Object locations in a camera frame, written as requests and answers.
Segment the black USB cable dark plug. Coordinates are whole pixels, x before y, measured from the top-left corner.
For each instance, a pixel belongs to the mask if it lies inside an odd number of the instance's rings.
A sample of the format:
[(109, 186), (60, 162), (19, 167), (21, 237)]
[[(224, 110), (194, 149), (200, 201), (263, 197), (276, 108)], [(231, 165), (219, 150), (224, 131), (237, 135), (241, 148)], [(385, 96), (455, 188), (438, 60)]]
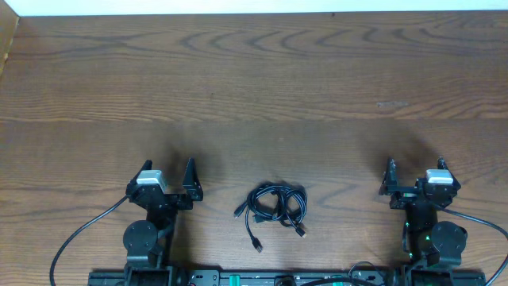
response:
[[(277, 202), (272, 211), (268, 211), (260, 203), (260, 198), (265, 195), (275, 195)], [(253, 213), (256, 223), (279, 222), (284, 227), (293, 227), (296, 233), (304, 238), (306, 232), (300, 227), (306, 210), (306, 198), (301, 197), (300, 191), (287, 184), (261, 184), (252, 190), (246, 200), (235, 210), (234, 217), (238, 218), (245, 212), (245, 227), (251, 238), (252, 245), (258, 253), (263, 251), (260, 240), (255, 237), (249, 226), (249, 213)]]

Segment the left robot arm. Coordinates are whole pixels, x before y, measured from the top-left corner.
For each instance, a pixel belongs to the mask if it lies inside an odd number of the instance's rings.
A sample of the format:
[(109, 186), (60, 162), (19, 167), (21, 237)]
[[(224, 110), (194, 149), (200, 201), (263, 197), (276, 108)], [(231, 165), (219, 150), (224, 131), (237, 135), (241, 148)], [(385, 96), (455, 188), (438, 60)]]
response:
[(127, 250), (126, 285), (187, 285), (188, 271), (167, 262), (179, 211), (188, 211), (203, 200), (194, 159), (190, 158), (183, 176), (184, 193), (169, 194), (163, 173), (147, 160), (129, 181), (126, 197), (146, 210), (146, 219), (129, 225), (123, 235)]

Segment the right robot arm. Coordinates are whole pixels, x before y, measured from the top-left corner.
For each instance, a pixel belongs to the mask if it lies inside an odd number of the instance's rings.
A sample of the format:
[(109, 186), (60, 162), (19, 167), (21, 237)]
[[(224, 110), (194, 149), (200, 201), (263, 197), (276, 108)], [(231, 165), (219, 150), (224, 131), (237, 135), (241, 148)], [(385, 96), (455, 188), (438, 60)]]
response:
[(452, 203), (460, 188), (442, 157), (412, 186), (398, 182), (396, 163), (387, 160), (379, 194), (391, 197), (391, 209), (405, 211), (402, 248), (410, 255), (410, 263), (394, 274), (394, 285), (454, 284), (453, 269), (461, 264), (468, 232), (453, 222), (439, 221), (437, 212)]

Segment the black USB cable gold plug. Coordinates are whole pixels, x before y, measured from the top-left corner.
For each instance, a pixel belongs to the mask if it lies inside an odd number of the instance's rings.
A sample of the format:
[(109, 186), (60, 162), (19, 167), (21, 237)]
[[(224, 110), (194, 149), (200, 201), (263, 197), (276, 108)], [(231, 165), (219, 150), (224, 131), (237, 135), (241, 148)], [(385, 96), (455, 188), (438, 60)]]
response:
[[(270, 211), (260, 203), (265, 195), (276, 197), (275, 206)], [(248, 208), (253, 212), (256, 222), (278, 222), (284, 227), (294, 228), (301, 238), (306, 236), (302, 220), (306, 216), (307, 202), (303, 187), (272, 182), (261, 184), (247, 198)]]

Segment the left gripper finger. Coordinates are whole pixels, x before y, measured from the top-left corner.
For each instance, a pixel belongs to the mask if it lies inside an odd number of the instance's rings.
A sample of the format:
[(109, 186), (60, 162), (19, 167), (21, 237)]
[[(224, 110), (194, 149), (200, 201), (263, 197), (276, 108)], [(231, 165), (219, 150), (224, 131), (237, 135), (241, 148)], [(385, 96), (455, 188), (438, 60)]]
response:
[(138, 177), (143, 171), (151, 169), (152, 169), (152, 160), (146, 160), (142, 165), (142, 167), (140, 168), (140, 171), (136, 174), (136, 177)]
[(203, 190), (199, 182), (194, 158), (190, 158), (187, 162), (183, 177), (183, 187), (185, 188), (187, 195), (192, 201), (203, 200)]

